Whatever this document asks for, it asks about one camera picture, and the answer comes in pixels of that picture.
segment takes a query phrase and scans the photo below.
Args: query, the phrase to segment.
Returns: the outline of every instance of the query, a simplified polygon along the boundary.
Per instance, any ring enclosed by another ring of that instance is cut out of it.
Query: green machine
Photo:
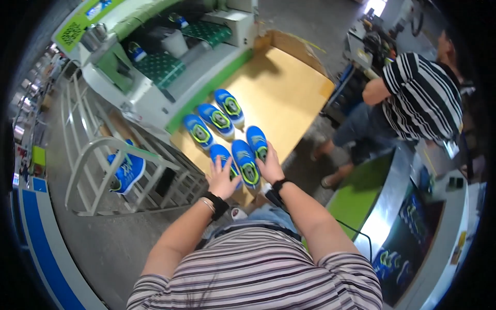
[[[52,40],[79,63],[95,92],[146,130],[169,135],[223,82],[219,75],[227,78],[249,59],[257,6],[257,0],[86,0]],[[180,17],[187,22],[178,23]]]

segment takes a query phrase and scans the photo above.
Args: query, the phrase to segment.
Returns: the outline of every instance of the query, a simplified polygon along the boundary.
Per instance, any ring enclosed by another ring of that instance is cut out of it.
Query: black and white striped shirt
[[[443,141],[460,133],[460,84],[448,66],[405,53],[383,73],[392,96],[382,109],[400,139]]]
[[[381,308],[379,281],[363,256],[330,253],[315,265],[302,243],[261,227],[215,238],[186,256],[172,279],[140,277],[127,303],[128,310]]]

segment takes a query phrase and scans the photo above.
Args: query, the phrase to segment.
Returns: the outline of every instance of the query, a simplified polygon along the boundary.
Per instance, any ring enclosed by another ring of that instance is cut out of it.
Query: denim shorts
[[[356,142],[351,154],[355,165],[390,152],[400,142],[384,115],[382,104],[369,106],[365,102],[353,109],[334,133],[332,141],[339,147]]]
[[[293,224],[293,221],[291,220],[291,216],[289,216],[288,213],[286,213],[283,209],[276,207],[272,204],[266,203],[260,208],[256,209],[253,211],[248,218],[244,220],[238,220],[235,223],[236,224],[251,224],[251,223],[265,223],[265,222],[272,222],[278,226],[281,226],[283,228],[289,229],[295,234],[298,234],[298,231],[296,230],[295,224]],[[210,239],[212,236],[216,235],[218,232],[221,230],[224,230],[227,226],[231,225],[232,223],[224,226],[224,227],[219,227],[216,230],[214,230],[207,239]]]

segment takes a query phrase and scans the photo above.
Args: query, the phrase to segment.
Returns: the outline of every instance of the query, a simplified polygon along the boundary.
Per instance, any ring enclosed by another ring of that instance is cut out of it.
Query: hand
[[[277,152],[269,141],[267,141],[267,157],[265,159],[265,164],[258,158],[256,158],[255,161],[262,177],[271,185],[284,179],[284,172],[282,172],[281,165],[279,164]]]
[[[241,175],[235,177],[232,181],[229,178],[232,162],[233,158],[229,157],[224,165],[224,169],[222,169],[220,156],[217,155],[215,158],[215,164],[210,162],[210,171],[212,176],[205,176],[209,185],[208,191],[223,200],[231,197],[239,182],[241,182]]]

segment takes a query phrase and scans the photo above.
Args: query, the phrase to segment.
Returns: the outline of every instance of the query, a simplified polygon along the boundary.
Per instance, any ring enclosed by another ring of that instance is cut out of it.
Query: sticker
[[[86,27],[98,23],[103,16],[122,2],[124,0],[92,0],[85,3],[54,36],[55,44],[66,53],[70,53],[81,40]]]
[[[360,57],[363,61],[365,61],[366,63],[369,63],[369,60],[370,60],[370,56],[364,52],[364,50],[362,49],[357,49],[357,55],[358,57]]]
[[[463,245],[465,244],[465,239],[467,237],[467,231],[463,231],[460,235],[460,238],[458,239],[458,244],[455,247],[455,250],[453,251],[453,256],[451,257],[451,265],[456,265],[458,264],[458,261],[460,259],[460,255],[462,253]]]

